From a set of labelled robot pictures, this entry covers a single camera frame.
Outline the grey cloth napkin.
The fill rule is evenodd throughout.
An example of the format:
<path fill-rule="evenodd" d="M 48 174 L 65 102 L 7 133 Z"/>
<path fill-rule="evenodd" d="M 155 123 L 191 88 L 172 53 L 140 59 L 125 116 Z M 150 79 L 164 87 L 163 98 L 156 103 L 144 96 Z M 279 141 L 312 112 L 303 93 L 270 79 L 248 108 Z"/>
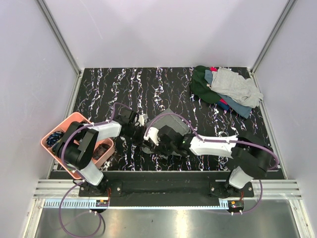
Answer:
<path fill-rule="evenodd" d="M 156 129 L 157 136 L 162 138 L 164 134 L 169 136 L 182 135 L 185 136 L 190 133 L 190 129 L 186 123 L 182 121 L 177 116 L 173 115 L 173 111 L 168 108 L 160 114 L 160 118 L 157 120 L 151 120 L 146 124 L 147 128 L 153 127 Z M 150 151 L 150 144 L 148 140 L 144 140 L 141 145 L 141 149 L 146 154 L 154 154 Z"/>

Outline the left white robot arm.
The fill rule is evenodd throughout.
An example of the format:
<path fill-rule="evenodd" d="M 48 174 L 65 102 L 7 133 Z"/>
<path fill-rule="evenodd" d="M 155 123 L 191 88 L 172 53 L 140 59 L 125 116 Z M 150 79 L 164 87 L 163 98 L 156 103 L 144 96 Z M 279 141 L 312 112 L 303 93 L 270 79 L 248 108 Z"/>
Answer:
<path fill-rule="evenodd" d="M 147 114 L 140 115 L 124 108 L 108 121 L 95 124 L 73 121 L 63 137 L 52 146 L 52 152 L 90 184 L 89 189 L 95 196 L 102 196 L 106 193 L 107 184 L 102 181 L 104 175 L 93 162 L 96 144 L 120 136 L 127 136 L 137 143 L 142 142 L 147 119 Z"/>

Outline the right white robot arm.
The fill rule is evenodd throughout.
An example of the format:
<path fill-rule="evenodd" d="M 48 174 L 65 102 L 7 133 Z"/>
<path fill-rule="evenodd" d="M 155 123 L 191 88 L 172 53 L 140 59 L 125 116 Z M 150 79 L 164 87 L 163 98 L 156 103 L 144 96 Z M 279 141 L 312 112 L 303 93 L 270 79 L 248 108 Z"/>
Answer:
<path fill-rule="evenodd" d="M 213 155 L 233 159 L 225 191 L 237 196 L 253 179 L 264 179 L 272 169 L 273 152 L 254 135 L 243 133 L 228 137 L 207 137 L 191 133 L 188 126 L 151 126 L 146 130 L 142 150 L 162 157 Z"/>

